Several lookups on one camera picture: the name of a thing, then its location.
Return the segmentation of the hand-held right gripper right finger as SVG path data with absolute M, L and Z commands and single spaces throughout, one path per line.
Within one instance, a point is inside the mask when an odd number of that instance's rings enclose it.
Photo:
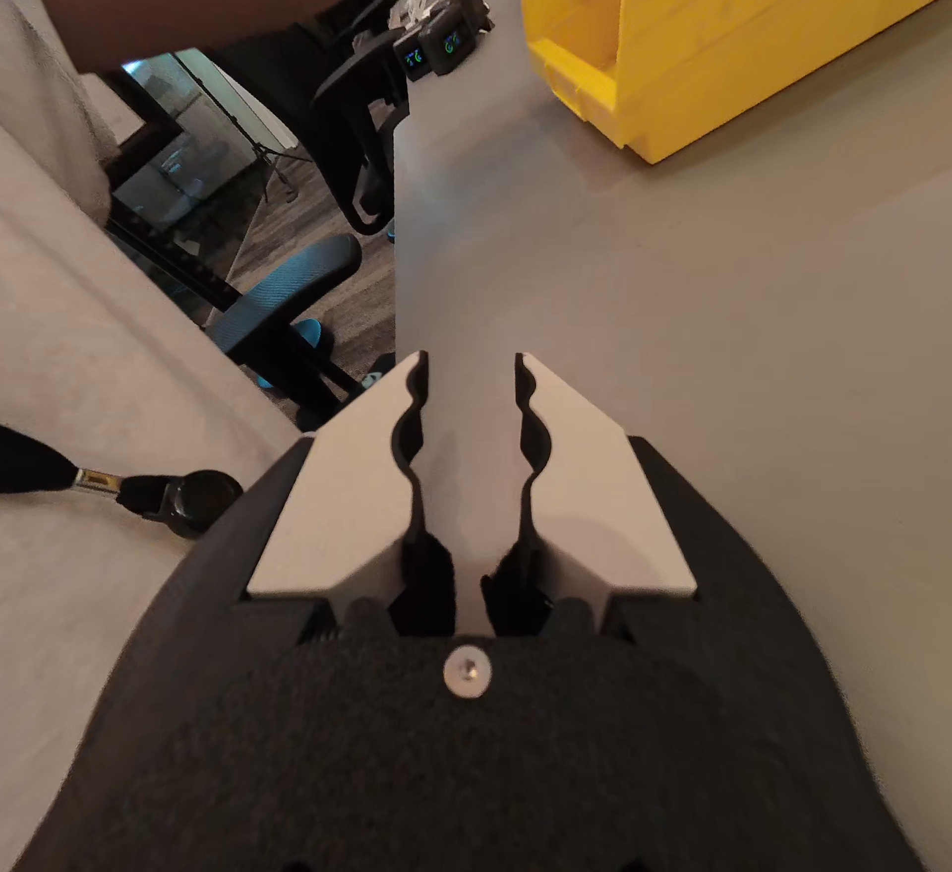
M 550 601 L 687 598 L 697 582 L 622 426 L 536 357 L 515 360 L 531 467 L 518 551 Z

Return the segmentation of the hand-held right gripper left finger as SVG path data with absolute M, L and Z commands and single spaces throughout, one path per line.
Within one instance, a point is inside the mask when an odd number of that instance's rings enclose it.
M 422 448 L 428 356 L 416 351 L 322 426 L 246 587 L 256 601 L 391 604 L 424 532 L 411 461 Z

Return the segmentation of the black office chair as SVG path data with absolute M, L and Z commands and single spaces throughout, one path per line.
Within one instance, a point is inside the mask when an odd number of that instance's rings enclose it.
M 325 184 L 351 228 L 370 236 L 395 211 L 394 135 L 410 114 L 407 76 L 394 52 L 403 28 L 363 43 L 318 88 L 315 117 L 336 129 L 321 153 L 312 153 Z

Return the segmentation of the black device green display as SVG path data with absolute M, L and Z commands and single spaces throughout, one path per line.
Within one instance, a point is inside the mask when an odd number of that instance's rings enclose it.
M 432 72 L 445 77 L 458 69 L 477 46 L 477 36 L 462 16 L 453 10 L 450 15 L 433 19 L 420 32 L 420 45 Z
M 416 82 L 433 72 L 421 36 L 422 29 L 414 27 L 402 33 L 392 45 L 393 55 L 410 82 Z

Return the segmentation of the yellow plastic bin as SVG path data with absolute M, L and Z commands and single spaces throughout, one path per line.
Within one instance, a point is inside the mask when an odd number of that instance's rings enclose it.
M 935 0 L 521 0 L 535 71 L 658 164 Z

